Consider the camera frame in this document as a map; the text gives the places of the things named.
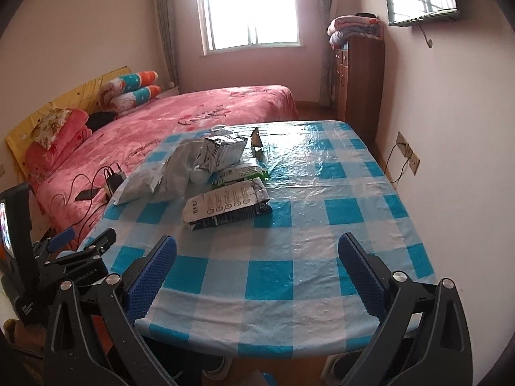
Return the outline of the upper striped bolster pillow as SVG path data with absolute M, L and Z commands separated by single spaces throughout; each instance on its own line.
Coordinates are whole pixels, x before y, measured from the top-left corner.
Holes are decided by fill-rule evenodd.
M 153 85 L 159 75 L 156 71 L 140 71 L 116 77 L 106 82 L 98 92 L 98 101 L 107 104 L 112 98 Z

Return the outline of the folded pink blanket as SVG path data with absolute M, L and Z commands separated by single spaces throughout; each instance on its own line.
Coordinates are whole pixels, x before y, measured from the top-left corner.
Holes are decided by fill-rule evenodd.
M 48 179 L 80 145 L 92 136 L 92 131 L 86 126 L 89 118 L 87 112 L 80 109 L 70 110 L 72 110 L 71 116 L 48 151 L 31 139 L 32 143 L 25 152 L 25 165 L 30 182 L 38 185 Z

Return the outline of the green white snack packet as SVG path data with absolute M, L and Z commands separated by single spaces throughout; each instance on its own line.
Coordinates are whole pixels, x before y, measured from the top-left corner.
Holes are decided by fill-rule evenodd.
M 252 180 L 255 178 L 260 178 L 262 181 L 268 180 L 270 175 L 267 168 L 256 161 L 238 163 L 234 166 L 227 167 L 220 172 L 217 172 L 217 175 L 214 178 L 213 186 L 224 187 L 230 184 L 244 180 Z

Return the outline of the folded blankets on cabinet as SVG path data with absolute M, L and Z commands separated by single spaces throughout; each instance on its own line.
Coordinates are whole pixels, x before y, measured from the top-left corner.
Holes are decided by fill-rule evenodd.
M 371 13 L 344 15 L 332 20 L 327 35 L 334 49 L 341 49 L 353 36 L 384 40 L 383 23 Z

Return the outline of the blue white checkered tablecloth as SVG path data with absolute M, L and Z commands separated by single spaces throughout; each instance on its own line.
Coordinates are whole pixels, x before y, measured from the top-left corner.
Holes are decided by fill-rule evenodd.
M 338 256 L 343 233 L 391 270 L 435 273 L 407 210 L 365 143 L 340 121 L 258 126 L 271 212 L 191 230 L 183 199 L 109 205 L 92 229 L 116 241 L 103 260 L 122 273 L 164 235 L 178 254 L 144 335 L 210 354 L 302 357 L 364 346 L 377 327 Z

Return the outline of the brown wooden cabinet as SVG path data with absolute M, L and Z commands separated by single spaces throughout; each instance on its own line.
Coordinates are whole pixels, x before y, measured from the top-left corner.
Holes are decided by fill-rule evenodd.
M 334 60 L 338 120 L 349 124 L 370 148 L 379 124 L 385 44 L 379 39 L 352 36 L 334 51 Z

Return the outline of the wall power socket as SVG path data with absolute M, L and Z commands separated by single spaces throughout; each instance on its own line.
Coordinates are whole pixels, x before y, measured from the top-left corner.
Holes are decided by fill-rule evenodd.
M 407 143 L 407 140 L 404 138 L 401 132 L 398 132 L 396 137 L 397 147 L 400 149 L 403 157 L 407 160 L 409 168 L 413 172 L 413 175 L 417 174 L 418 168 L 420 166 L 420 159 L 414 153 L 410 144 Z

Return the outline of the striped bolster pillow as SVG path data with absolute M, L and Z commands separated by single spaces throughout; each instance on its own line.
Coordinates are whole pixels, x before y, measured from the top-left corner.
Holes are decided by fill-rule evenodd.
M 117 114 L 127 113 L 156 98 L 161 92 L 160 86 L 144 86 L 135 91 L 115 96 L 107 103 L 105 110 L 115 111 Z
M 106 82 L 98 92 L 98 101 L 107 104 L 112 98 L 153 85 L 159 75 L 156 71 L 140 71 L 116 77 Z

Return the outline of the lower striped bolster pillow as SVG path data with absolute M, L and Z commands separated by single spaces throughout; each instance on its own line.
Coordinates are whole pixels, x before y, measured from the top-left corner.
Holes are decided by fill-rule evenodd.
M 107 103 L 105 110 L 115 111 L 117 114 L 127 113 L 156 98 L 161 92 L 160 86 L 144 86 L 135 91 L 115 96 Z

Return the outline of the white printed package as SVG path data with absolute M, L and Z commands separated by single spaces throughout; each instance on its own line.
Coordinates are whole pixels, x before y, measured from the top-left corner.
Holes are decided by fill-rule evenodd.
M 270 197 L 260 178 L 243 180 L 188 199 L 183 222 L 205 229 L 270 214 Z

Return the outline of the power strip with chargers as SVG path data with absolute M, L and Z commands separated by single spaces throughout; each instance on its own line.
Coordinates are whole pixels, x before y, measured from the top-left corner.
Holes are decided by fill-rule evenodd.
M 105 179 L 104 190 L 106 193 L 106 200 L 109 200 L 126 179 L 126 172 L 123 171 L 118 162 L 115 162 L 110 166 L 105 167 L 103 173 Z

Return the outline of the white plastic bag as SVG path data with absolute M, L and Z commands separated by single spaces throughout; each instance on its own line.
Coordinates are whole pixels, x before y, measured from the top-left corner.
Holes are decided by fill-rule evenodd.
M 114 192 L 111 203 L 121 206 L 155 193 L 165 199 L 183 196 L 202 146 L 203 139 L 185 140 L 166 152 L 163 160 L 145 163 Z

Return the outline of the black phone on bed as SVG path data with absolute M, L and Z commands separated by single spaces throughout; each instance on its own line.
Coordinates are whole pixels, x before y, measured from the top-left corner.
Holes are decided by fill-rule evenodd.
M 78 201 L 93 200 L 98 195 L 99 192 L 100 192 L 100 188 L 98 188 L 98 187 L 93 187 L 93 188 L 82 190 L 76 195 L 76 197 L 74 198 L 74 201 L 78 202 Z

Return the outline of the pink floral bed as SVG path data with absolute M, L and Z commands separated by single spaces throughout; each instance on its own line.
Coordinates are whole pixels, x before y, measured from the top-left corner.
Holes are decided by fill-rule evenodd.
M 92 230 L 106 207 L 105 167 L 118 162 L 130 174 L 162 141 L 177 133 L 199 132 L 216 124 L 255 124 L 298 119 L 291 91 L 285 86 L 244 86 L 190 92 L 156 98 L 135 112 L 100 128 L 40 184 L 30 182 L 41 209 L 57 232 L 73 228 L 71 249 Z M 89 201 L 75 202 L 85 189 L 100 192 Z

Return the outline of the black garment on bed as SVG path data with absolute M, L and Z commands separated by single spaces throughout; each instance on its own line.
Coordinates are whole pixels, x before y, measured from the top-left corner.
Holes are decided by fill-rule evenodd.
M 92 113 L 86 121 L 86 126 L 95 133 L 100 128 L 117 119 L 116 112 L 96 112 Z

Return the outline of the window with white frame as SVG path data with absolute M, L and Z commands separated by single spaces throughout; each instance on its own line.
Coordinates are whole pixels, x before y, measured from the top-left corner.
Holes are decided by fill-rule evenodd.
M 197 0 L 204 52 L 300 45 L 297 0 Z

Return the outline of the floral small pillow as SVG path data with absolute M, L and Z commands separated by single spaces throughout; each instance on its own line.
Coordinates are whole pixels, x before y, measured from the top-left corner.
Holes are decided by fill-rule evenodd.
M 48 151 L 60 130 L 71 116 L 72 110 L 53 107 L 32 129 L 31 139 Z

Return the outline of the grey left curtain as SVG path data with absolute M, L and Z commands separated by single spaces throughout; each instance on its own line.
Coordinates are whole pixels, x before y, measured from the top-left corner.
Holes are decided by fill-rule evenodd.
M 162 50 L 173 86 L 179 86 L 174 0 L 154 0 Z

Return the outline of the small torn dark wrapper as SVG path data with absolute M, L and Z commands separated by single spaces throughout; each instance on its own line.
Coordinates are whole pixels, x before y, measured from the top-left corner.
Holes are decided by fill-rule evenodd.
M 250 134 L 250 146 L 252 149 L 259 149 L 264 146 L 257 127 Z

